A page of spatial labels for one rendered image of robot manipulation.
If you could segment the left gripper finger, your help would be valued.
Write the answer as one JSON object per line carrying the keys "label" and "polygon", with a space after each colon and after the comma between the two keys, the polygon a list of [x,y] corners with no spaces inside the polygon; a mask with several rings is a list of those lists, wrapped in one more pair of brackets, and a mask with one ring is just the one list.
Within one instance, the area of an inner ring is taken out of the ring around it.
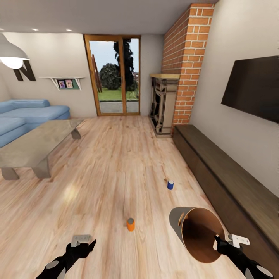
{"label": "left gripper finger", "polygon": [[95,244],[96,244],[96,239],[89,245],[88,253],[92,252],[92,250],[94,249]]}

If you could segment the can of soda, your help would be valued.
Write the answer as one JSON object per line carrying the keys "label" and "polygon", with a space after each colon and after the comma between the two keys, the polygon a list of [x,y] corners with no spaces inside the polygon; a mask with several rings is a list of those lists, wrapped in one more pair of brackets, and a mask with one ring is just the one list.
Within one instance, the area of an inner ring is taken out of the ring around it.
{"label": "can of soda", "polygon": [[169,180],[168,182],[168,189],[172,189],[174,185],[174,181],[173,180]]}
{"label": "can of soda", "polygon": [[134,230],[134,219],[133,218],[129,218],[127,220],[127,229],[128,229],[128,231]]}

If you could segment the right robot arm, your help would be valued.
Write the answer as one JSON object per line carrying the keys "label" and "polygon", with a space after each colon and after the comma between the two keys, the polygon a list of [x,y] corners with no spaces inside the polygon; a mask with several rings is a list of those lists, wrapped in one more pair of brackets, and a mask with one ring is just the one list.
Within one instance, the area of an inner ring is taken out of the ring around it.
{"label": "right robot arm", "polygon": [[244,253],[239,243],[250,244],[248,238],[229,234],[230,241],[223,241],[215,235],[217,241],[217,251],[220,254],[227,255],[228,258],[245,275],[245,279],[274,279],[272,273],[263,268],[258,262],[249,259]]}

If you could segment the trash can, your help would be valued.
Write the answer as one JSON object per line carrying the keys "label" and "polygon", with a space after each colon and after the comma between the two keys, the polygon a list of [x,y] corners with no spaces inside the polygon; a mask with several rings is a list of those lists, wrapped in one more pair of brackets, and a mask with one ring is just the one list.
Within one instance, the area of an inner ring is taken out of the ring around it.
{"label": "trash can", "polygon": [[224,229],[218,217],[203,207],[176,207],[169,215],[171,227],[197,261],[210,264],[221,254],[213,248],[215,235],[225,241]]}

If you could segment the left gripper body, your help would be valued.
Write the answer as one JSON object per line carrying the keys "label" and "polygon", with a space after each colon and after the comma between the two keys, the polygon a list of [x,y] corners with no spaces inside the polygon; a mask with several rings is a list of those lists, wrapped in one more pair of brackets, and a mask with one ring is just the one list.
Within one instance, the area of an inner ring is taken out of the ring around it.
{"label": "left gripper body", "polygon": [[70,253],[73,256],[73,265],[79,258],[87,258],[88,256],[88,243],[80,243],[77,247],[71,247],[71,243],[66,246],[66,253]]}

